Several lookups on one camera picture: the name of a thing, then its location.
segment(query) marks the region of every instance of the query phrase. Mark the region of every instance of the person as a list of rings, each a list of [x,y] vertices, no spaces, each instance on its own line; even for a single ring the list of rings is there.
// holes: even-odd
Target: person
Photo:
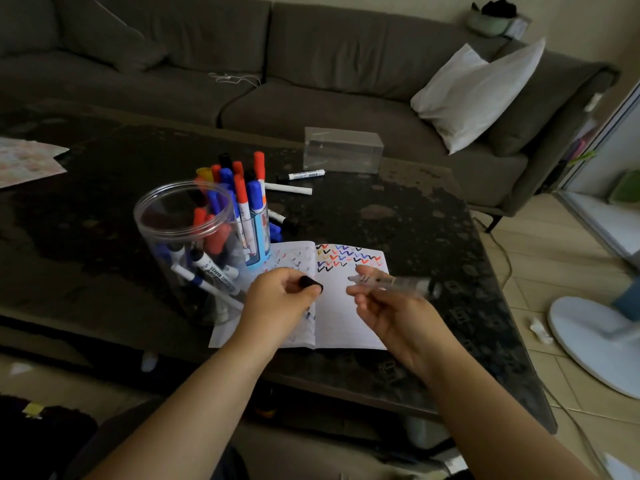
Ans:
[[[228,342],[86,478],[209,479],[262,370],[321,293],[319,285],[300,289],[301,276],[290,268],[260,275]],[[596,479],[468,354],[428,301],[358,285],[346,292],[389,352],[428,387],[477,480]]]

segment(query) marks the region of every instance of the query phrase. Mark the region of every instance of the notebook page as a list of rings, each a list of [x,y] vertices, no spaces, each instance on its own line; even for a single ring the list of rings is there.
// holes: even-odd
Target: notebook page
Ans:
[[[251,272],[243,290],[247,290],[259,274],[265,273],[276,267],[292,267],[299,269],[312,278],[316,276],[316,247],[311,241],[294,242],[272,242],[269,257],[260,268]],[[240,322],[240,312],[232,308],[229,309],[229,322],[216,325],[213,328],[210,348],[219,348],[231,337],[238,322]],[[284,341],[282,347],[309,347],[316,345],[316,304],[312,304],[304,313],[302,320],[293,333]]]
[[[316,281],[324,291],[316,300],[316,348],[386,349],[375,333],[356,314],[353,297],[345,292],[349,276],[357,264],[366,264],[388,273],[382,251],[335,244],[316,246]]]

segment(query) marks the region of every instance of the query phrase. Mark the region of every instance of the person's right arm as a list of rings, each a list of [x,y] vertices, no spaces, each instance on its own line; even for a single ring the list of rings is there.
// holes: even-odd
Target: person's right arm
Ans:
[[[477,480],[596,480],[468,354],[427,300],[362,286],[347,293],[389,352],[429,388]]]

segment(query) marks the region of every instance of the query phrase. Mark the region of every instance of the table top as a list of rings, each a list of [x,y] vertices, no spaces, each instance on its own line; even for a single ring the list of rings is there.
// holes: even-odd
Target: table top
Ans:
[[[202,362],[211,329],[180,313],[132,217],[141,195],[190,178],[228,152],[265,152],[267,181],[302,170],[302,144],[46,100],[0,115],[0,134],[59,144],[68,173],[0,191],[0,314],[58,330]],[[269,208],[300,222],[291,240],[385,253],[400,276],[444,285],[433,302],[467,350],[544,427],[556,423],[449,170],[382,159],[377,175],[328,173],[300,181],[311,197],[268,193]],[[423,384],[386,351],[283,349],[275,382],[437,419]]]

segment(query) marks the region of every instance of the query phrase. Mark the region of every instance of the gray sofa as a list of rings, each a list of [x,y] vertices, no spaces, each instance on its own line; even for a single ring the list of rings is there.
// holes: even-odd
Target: gray sofa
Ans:
[[[0,1],[1,90],[293,141],[305,126],[376,132],[385,156],[451,168],[468,204],[494,216],[530,199],[587,119],[585,106],[618,78],[608,64],[546,52],[500,119],[448,155],[409,99],[464,43],[489,61],[521,43],[421,18],[264,0],[99,1],[166,47],[164,62],[117,72],[63,48],[52,0]],[[13,24],[2,28],[9,13]],[[210,72],[262,84],[216,82]]]

